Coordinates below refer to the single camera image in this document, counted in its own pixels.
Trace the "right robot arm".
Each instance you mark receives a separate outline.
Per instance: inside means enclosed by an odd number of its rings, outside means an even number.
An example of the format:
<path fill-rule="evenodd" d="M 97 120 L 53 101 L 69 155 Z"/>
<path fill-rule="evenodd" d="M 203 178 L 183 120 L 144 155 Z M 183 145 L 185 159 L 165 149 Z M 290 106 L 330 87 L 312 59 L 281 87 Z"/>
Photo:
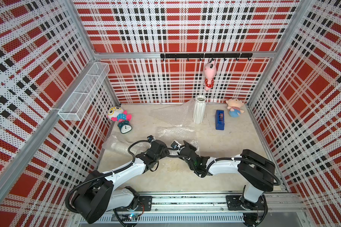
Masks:
<path fill-rule="evenodd" d="M 174 141 L 169 148 L 163 150 L 169 158 L 179 158 L 185 161 L 198 177 L 205 178 L 218 174 L 240 174 L 248 184 L 244 186 L 242 195 L 234 207 L 243 210 L 258 208 L 259 202 L 266 207 L 265 192 L 272 192 L 275 186 L 280 186 L 281 181 L 275 175 L 275 164 L 263 156 L 244 149 L 240 155 L 226 158 L 199 156 L 196 148 L 184 142 L 180 145 Z"/>

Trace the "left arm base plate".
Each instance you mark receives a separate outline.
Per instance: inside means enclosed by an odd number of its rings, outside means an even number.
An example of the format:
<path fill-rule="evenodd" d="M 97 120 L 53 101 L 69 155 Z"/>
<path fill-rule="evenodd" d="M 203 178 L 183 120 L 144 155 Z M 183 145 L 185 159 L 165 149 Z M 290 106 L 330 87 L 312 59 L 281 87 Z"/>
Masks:
<path fill-rule="evenodd" d="M 152 201 L 152 196 L 140 196 L 135 198 L 129 206 L 116 208 L 116 211 L 151 211 Z"/>

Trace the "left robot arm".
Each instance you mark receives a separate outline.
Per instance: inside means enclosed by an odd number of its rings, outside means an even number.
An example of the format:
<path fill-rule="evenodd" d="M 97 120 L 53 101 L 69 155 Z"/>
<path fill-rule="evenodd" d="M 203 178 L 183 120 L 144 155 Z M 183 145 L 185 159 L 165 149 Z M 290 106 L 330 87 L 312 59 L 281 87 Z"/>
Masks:
<path fill-rule="evenodd" d="M 167 145 L 148 136 L 146 140 L 134 142 L 127 152 L 132 160 L 116 169 L 107 172 L 92 171 L 85 180 L 75 186 L 65 197 L 67 210 L 80 214 L 89 224 L 99 220 L 105 212 L 120 207 L 135 209 L 138 206 L 139 194 L 127 186 L 117 188 L 128 180 L 151 170 L 159 160 Z"/>

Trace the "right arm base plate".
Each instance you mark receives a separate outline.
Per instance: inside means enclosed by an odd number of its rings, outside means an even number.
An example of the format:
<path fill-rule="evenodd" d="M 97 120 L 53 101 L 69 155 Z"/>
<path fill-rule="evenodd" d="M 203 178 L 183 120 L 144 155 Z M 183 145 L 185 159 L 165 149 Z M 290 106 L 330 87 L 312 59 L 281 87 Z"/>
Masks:
<path fill-rule="evenodd" d="M 226 205 L 229 211 L 263 211 L 267 205 L 263 195 L 256 203 L 242 199 L 241 195 L 226 196 Z"/>

